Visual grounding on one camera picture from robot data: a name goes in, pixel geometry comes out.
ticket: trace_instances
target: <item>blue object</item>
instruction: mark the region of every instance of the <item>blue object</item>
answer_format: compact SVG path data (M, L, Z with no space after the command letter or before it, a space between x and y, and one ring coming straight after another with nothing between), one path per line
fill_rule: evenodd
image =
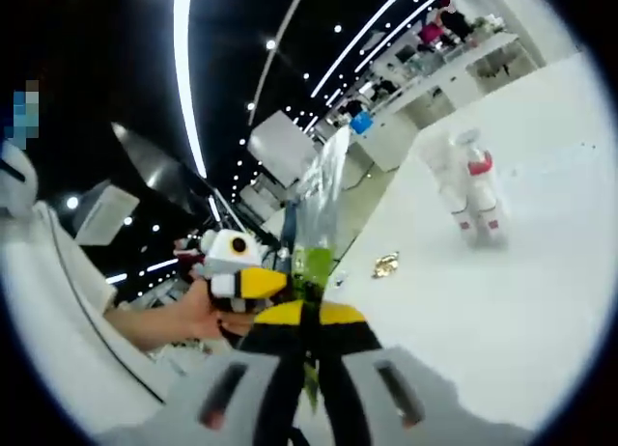
M351 120L350 127L354 129L354 132L356 132L357 134L362 134L373 124L374 120L372 119L371 115L366 111L361 111Z

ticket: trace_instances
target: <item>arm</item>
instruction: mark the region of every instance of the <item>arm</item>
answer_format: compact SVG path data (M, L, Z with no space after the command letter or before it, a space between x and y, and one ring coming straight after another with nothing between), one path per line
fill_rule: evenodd
M150 351L193 336L190 325L182 319L179 303L139 311L112 309L105 313L105 318L142 351Z
M222 338L220 321L225 329L244 335L253 322L252 315L220 313L214 309L204 280L194 281L177 303L141 311L113 309L105 313L105 318L142 351L190 338Z

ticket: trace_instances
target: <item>white cabinet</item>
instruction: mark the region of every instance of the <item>white cabinet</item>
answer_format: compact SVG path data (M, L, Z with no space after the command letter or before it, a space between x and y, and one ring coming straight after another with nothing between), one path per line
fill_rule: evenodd
M399 167L418 133L416 125L401 113L378 117L374 124L354 139L382 171Z

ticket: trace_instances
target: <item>yellow plastic piece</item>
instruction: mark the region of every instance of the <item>yellow plastic piece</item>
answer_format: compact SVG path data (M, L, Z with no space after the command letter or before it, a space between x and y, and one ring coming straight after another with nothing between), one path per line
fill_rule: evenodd
M240 280L240 297L243 299L267 299L288 285L285 274L259 267L241 270L236 280Z
M268 308L255 318L255 323L270 325L300 325L302 301L291 301Z
M334 323L364 322L365 317L356 308L347 304L338 304L325 301L320 309L320 323L331 325Z

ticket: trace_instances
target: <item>toy's eye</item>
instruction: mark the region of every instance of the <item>toy's eye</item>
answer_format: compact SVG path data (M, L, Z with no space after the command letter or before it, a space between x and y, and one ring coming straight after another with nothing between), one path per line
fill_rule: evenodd
M236 237L232 240L232 251L237 255L243 254L247 250L247 242L240 237Z

